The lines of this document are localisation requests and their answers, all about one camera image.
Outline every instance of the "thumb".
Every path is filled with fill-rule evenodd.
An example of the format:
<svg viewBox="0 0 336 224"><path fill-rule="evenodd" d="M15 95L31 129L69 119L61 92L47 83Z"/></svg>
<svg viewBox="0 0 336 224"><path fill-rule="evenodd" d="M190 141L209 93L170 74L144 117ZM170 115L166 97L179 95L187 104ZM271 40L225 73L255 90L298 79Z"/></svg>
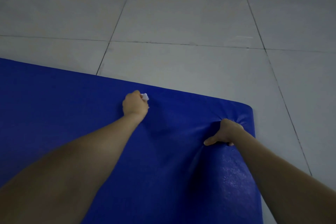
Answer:
<svg viewBox="0 0 336 224"><path fill-rule="evenodd" d="M218 138L216 135L209 137L207 140L204 141L204 145L205 146L209 146L212 145L214 143L218 142Z"/></svg>

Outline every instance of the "white tile floor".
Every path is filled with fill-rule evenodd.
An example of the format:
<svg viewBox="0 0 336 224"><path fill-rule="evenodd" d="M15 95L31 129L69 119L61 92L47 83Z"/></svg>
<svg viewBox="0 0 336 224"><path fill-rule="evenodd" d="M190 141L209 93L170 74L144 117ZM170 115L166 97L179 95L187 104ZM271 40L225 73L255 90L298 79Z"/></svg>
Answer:
<svg viewBox="0 0 336 224"><path fill-rule="evenodd" d="M246 103L263 144L336 189L335 4L0 0L0 57Z"/></svg>

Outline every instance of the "blue foam mat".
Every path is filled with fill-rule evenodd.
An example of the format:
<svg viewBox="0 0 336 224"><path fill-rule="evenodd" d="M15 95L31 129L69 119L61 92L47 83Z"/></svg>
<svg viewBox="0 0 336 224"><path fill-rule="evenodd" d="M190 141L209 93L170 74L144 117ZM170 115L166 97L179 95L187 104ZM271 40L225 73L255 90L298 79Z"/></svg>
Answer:
<svg viewBox="0 0 336 224"><path fill-rule="evenodd" d="M242 103L0 59L0 186L49 151L122 116L149 112L82 223L261 224L260 193L235 147L203 146L223 118L254 135Z"/></svg>

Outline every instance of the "wrinkled mat surface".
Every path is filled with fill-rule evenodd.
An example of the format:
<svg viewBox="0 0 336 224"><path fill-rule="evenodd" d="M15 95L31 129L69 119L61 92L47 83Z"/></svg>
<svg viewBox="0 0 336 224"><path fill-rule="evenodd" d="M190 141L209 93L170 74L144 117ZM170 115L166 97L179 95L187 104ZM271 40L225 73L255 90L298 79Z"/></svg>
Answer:
<svg viewBox="0 0 336 224"><path fill-rule="evenodd" d="M242 103L0 59L0 186L49 151L122 116L127 93L149 95L83 223L256 223L258 189L235 147L203 146L223 118L254 135Z"/></svg>

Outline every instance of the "white tissue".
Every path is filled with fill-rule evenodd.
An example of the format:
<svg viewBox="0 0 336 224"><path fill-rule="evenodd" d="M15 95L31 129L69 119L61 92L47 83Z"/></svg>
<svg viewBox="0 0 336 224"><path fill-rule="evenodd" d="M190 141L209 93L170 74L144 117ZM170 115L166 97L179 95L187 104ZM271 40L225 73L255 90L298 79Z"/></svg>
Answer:
<svg viewBox="0 0 336 224"><path fill-rule="evenodd" d="M142 95L142 100L148 101L149 97L147 95L147 93L141 94Z"/></svg>

